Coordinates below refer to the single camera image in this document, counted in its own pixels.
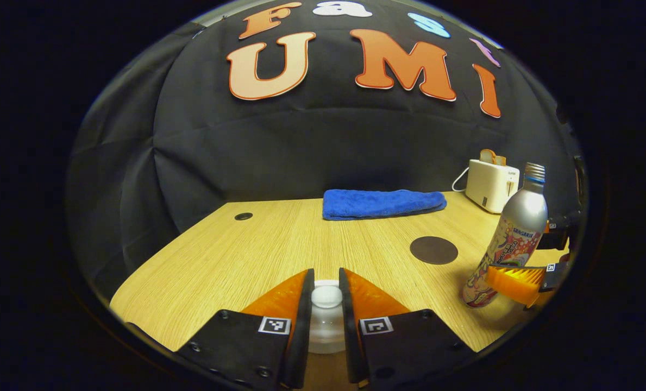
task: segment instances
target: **aluminum bottle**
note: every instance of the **aluminum bottle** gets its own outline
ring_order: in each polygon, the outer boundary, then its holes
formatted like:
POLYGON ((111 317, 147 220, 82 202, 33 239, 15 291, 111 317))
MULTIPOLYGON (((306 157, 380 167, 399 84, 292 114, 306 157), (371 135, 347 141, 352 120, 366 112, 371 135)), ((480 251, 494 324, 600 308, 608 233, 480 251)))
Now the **aluminum bottle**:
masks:
POLYGON ((504 205, 492 242, 462 287, 460 296, 470 307, 484 307, 497 292, 486 281, 489 264, 520 266, 538 247, 547 224, 547 203, 542 195, 544 167, 527 163, 523 187, 504 205))

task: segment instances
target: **folded towel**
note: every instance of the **folded towel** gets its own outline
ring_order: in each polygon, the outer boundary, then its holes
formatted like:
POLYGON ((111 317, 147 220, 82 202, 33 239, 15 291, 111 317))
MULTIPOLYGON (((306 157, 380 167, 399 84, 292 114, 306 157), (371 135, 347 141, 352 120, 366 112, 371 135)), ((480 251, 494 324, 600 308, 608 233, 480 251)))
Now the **folded towel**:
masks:
POLYGON ((328 190, 323 194, 325 220, 358 220, 390 216, 418 215, 446 207, 439 191, 359 191, 328 190))

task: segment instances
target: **wooden table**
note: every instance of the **wooden table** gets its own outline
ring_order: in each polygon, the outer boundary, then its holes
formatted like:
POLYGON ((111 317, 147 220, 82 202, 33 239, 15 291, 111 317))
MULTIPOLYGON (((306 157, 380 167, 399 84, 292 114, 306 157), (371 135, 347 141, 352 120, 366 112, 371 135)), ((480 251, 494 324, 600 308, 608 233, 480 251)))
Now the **wooden table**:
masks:
MULTIPOLYGON (((526 313, 503 295, 480 309, 460 300, 459 290, 484 254, 499 215, 464 193, 444 195, 448 205, 442 211, 348 221, 323 220, 322 199, 227 203, 147 260, 117 290, 111 309, 176 351, 217 310, 242 310, 304 269, 313 268, 316 280, 337 280, 338 268, 345 267, 412 311, 434 310, 479 351, 526 313), (253 217, 234 219, 244 212, 253 217), (424 236, 450 240, 457 259, 434 265, 415 258, 410 243, 424 236)), ((536 250, 528 265, 556 263, 565 253, 536 250)), ((343 352, 311 354, 306 389, 352 389, 343 360, 343 352)))

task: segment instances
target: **white cable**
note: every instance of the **white cable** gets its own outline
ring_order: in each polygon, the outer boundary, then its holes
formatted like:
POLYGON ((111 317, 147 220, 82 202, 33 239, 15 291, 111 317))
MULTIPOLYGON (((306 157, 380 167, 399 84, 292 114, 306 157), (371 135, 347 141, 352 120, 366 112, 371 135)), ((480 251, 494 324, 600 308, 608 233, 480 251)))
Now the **white cable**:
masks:
POLYGON ((458 178, 455 178, 454 183, 451 185, 451 189, 453 189, 453 191, 465 191, 465 189, 462 189, 462 190, 455 190, 455 183, 456 183, 460 178, 462 178, 462 176, 464 176, 464 175, 465 175, 465 173, 466 173, 469 169, 470 169, 470 167, 465 168, 465 171, 463 171, 463 172, 462 172, 462 174, 460 174, 460 176, 459 176, 458 178))

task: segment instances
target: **bottle label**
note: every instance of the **bottle label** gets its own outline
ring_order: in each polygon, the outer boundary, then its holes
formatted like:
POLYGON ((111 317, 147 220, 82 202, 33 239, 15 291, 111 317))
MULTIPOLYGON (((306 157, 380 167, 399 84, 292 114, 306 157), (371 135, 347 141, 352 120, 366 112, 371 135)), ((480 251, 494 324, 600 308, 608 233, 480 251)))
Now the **bottle label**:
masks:
POLYGON ((461 297, 465 304, 470 307, 484 307, 489 304, 497 292, 487 284, 487 266, 503 264, 522 267, 538 247, 541 237, 541 232, 521 230, 506 218, 500 218, 492 242, 477 270, 470 275, 467 284, 462 288, 461 297))

